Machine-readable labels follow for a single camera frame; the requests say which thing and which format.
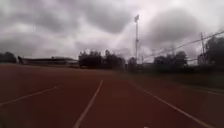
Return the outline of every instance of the light pole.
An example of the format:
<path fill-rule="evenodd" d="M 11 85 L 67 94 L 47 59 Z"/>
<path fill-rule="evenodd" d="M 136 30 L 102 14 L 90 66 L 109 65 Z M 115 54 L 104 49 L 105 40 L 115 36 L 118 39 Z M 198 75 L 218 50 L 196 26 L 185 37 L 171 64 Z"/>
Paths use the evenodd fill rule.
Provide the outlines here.
<path fill-rule="evenodd" d="M 135 23 L 136 23 L 136 37 L 135 37 L 135 58 L 136 61 L 138 60 L 138 20 L 139 20 L 139 14 L 135 17 Z"/>

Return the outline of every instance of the red track surface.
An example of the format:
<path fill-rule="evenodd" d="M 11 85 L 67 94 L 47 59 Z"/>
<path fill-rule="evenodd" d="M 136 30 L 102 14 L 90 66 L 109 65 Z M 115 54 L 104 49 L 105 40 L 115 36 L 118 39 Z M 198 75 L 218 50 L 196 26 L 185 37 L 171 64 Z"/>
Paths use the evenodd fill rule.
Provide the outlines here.
<path fill-rule="evenodd" d="M 204 128 L 133 85 L 215 128 L 224 127 L 223 96 L 109 71 L 0 65 L 0 128 L 73 128 L 101 80 L 81 128 Z"/>

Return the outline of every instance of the gray cloud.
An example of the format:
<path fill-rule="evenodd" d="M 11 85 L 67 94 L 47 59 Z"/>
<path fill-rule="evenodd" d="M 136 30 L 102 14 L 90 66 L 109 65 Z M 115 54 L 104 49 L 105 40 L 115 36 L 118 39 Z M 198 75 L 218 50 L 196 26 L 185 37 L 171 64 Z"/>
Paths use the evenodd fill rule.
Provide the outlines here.
<path fill-rule="evenodd" d="M 112 8 L 109 4 L 89 2 L 84 8 L 87 21 L 111 33 L 121 32 L 131 20 L 126 10 Z"/>
<path fill-rule="evenodd" d="M 177 43 L 198 34 L 197 19 L 182 9 L 162 12 L 149 24 L 147 39 L 150 43 Z"/>
<path fill-rule="evenodd" d="M 32 56 L 38 49 L 44 46 L 46 39 L 38 35 L 15 34 L 0 39 L 0 51 L 11 51 L 21 56 Z"/>
<path fill-rule="evenodd" d="M 123 57 L 125 59 L 129 59 L 131 56 L 131 50 L 129 48 L 117 48 L 113 49 L 116 55 Z"/>
<path fill-rule="evenodd" d="M 119 33 L 130 19 L 129 13 L 113 4 L 102 4 L 99 0 L 4 0 L 2 3 L 0 50 L 12 51 L 24 56 L 32 56 L 36 53 L 48 56 L 57 52 L 66 54 L 65 51 L 73 51 L 66 50 L 69 47 L 66 46 L 66 41 L 69 41 L 68 37 L 74 40 L 78 35 L 77 32 L 83 24 L 80 22 L 82 18 L 86 19 L 85 23 L 108 33 Z M 29 29 L 33 27 L 35 30 L 21 33 L 20 28 L 14 27 L 21 24 L 22 27 Z M 58 47 L 59 43 L 55 43 L 58 39 L 62 41 L 65 51 L 61 51 Z M 74 47 L 74 51 L 106 48 L 106 45 L 101 44 L 102 42 L 75 42 L 77 47 Z"/>

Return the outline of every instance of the power line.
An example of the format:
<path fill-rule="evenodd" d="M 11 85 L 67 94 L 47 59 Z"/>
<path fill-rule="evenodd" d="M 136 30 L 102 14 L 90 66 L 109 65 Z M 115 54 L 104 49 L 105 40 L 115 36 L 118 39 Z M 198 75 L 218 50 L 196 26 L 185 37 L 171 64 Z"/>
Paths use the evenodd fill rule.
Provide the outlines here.
<path fill-rule="evenodd" d="M 168 53 L 168 52 L 174 51 L 174 50 L 176 50 L 176 49 L 182 48 L 182 47 L 184 47 L 184 46 L 187 46 L 187 45 L 189 45 L 189 44 L 197 43 L 197 42 L 199 42 L 199 41 L 202 41 L 202 40 L 205 40 L 205 39 L 209 39 L 209 38 L 211 38 L 211 37 L 214 37 L 214 36 L 217 36 L 217 35 L 220 35 L 220 34 L 223 34 L 223 33 L 224 33 L 224 31 L 221 31 L 221 32 L 217 32 L 217 33 L 215 33 L 215 34 L 213 34 L 213 35 L 210 35 L 210 36 L 207 36 L 207 37 L 203 37 L 203 36 L 202 36 L 201 39 L 198 39 L 198 40 L 195 40 L 195 41 L 188 42 L 188 43 L 183 44 L 183 45 L 180 45 L 180 46 L 178 46 L 178 47 L 176 47 L 176 48 L 172 48 L 172 49 L 168 49 L 168 50 L 166 50 L 166 51 L 159 52 L 159 53 L 157 53 L 157 55 L 160 55 L 160 54 L 163 54 L 163 53 Z"/>

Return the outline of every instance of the sky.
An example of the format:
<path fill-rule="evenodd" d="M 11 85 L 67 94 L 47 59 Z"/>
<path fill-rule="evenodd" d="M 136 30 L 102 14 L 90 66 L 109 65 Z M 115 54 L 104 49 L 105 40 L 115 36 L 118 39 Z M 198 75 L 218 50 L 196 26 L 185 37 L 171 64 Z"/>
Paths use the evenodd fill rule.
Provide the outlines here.
<path fill-rule="evenodd" d="M 139 14 L 139 56 L 222 31 L 222 0 L 0 0 L 0 52 L 23 57 L 77 58 L 81 51 L 108 49 L 134 55 Z M 189 58 L 200 44 L 185 50 Z"/>

